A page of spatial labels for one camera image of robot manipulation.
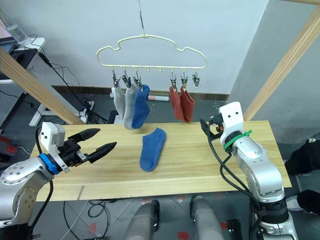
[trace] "gray floor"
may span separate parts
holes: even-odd
[[[80,109],[80,106],[70,94],[64,94],[64,97],[76,108]],[[110,110],[114,109],[113,101],[107,95],[81,94],[81,97],[95,101],[94,111],[105,118],[108,118]],[[35,103],[36,107],[39,105],[39,103],[29,95],[23,97],[23,99]],[[217,108],[223,104],[224,102],[219,101],[196,101],[194,121],[198,121],[199,117],[208,119],[210,116],[216,114]],[[172,107],[169,102],[150,101],[149,106],[151,112],[147,118],[148,123],[177,122],[172,114]],[[28,123],[34,112],[35,110],[30,108],[29,105],[19,101],[5,123],[1,126],[1,129],[4,130],[4,135],[11,138],[14,145],[23,146],[29,152],[32,151],[35,145],[34,134],[36,128],[28,127]],[[46,116],[44,120],[64,124],[63,120],[54,116]],[[282,158],[288,159],[291,153],[302,144],[303,143],[295,145],[279,144]],[[0,163],[0,169],[5,168],[8,164],[10,165],[27,158],[28,155],[20,150],[18,155],[12,157],[9,163]],[[314,171],[310,176],[299,177],[304,190],[312,189],[320,192],[319,178],[319,171]],[[291,182],[293,187],[285,189],[287,197],[296,195],[299,192],[294,177],[292,177]],[[160,202],[161,220],[159,231],[155,233],[154,239],[175,240],[185,239],[185,236],[187,236],[188,240],[195,240],[193,223],[189,217],[189,202],[192,195],[193,194],[126,198],[118,199],[114,203],[106,203],[110,215],[110,227],[105,239],[121,240],[124,237],[125,230],[132,216],[139,206],[145,201],[157,199]],[[203,193],[201,195],[211,204],[221,223],[231,219],[239,219],[241,221],[243,239],[248,239],[249,201],[246,196],[237,191]],[[86,203],[87,201],[68,201],[66,203],[65,213],[70,225],[76,220]],[[50,202],[48,204],[34,230],[35,234],[41,234],[41,237],[38,239],[61,239],[68,230],[63,217],[63,204],[64,202],[62,201]],[[33,220],[41,206],[42,203],[37,202],[31,220]],[[88,204],[72,228],[81,240],[100,237],[107,224],[105,213],[97,218],[88,217],[89,207],[90,205]],[[97,206],[92,209],[92,214],[98,213],[99,211],[100,208]],[[300,239],[320,239],[320,219],[318,216],[304,211],[292,212],[292,215]],[[94,226],[96,227],[96,231],[91,233],[90,227],[94,228]],[[224,230],[224,234],[226,240],[232,239],[231,234],[227,230]],[[69,232],[64,239],[75,240],[76,238]]]

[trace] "wooden tabletop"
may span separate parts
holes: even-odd
[[[96,148],[117,142],[105,157],[90,164],[86,162],[71,167],[69,173],[55,176],[51,201],[114,199],[142,196],[158,196],[185,193],[234,191],[220,176],[219,163],[208,145],[199,122],[195,123],[149,123],[141,129],[127,130],[121,124],[66,125],[67,137],[87,128],[100,128],[94,137],[80,142],[83,153],[92,153]],[[151,172],[140,168],[142,137],[156,128],[163,129],[166,141],[157,167]],[[262,144],[267,156],[279,169],[284,187],[291,183],[281,158],[276,140],[268,121],[248,121],[244,130]],[[218,140],[213,145],[221,158],[227,154]],[[32,156],[37,156],[35,147]],[[245,181],[243,172],[232,157],[228,167]],[[44,201],[49,192],[46,184],[38,194],[37,201]]]

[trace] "sock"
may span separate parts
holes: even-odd
[[[304,210],[320,216],[320,193],[312,190],[305,190],[298,194],[297,201],[299,206]]]
[[[194,106],[195,101],[192,99],[190,94],[187,92],[187,90],[184,91],[184,88],[181,87],[181,107],[184,115],[184,121],[186,123],[192,122],[192,117],[194,115]]]
[[[125,115],[125,109],[126,109],[126,95],[124,94],[120,86],[114,89],[113,102],[114,102],[115,109],[117,110],[118,114],[123,120]]]
[[[142,91],[138,90],[134,100],[132,127],[139,129],[144,124],[150,113],[150,107],[147,104],[150,88],[148,85],[142,85]]]
[[[320,169],[320,140],[306,143],[291,154],[285,162],[288,174],[306,174]]]
[[[162,148],[166,141],[166,133],[156,128],[153,133],[142,137],[142,152],[140,157],[140,168],[150,172],[156,168]]]
[[[181,100],[178,93],[174,91],[172,86],[170,87],[169,98],[170,98],[170,103],[173,107],[173,115],[175,116],[176,119],[184,122],[185,117],[181,107]]]
[[[125,111],[123,117],[123,124],[126,129],[133,129],[132,118],[134,117],[134,105],[136,94],[139,91],[137,85],[132,82],[131,87],[126,89],[125,92]]]

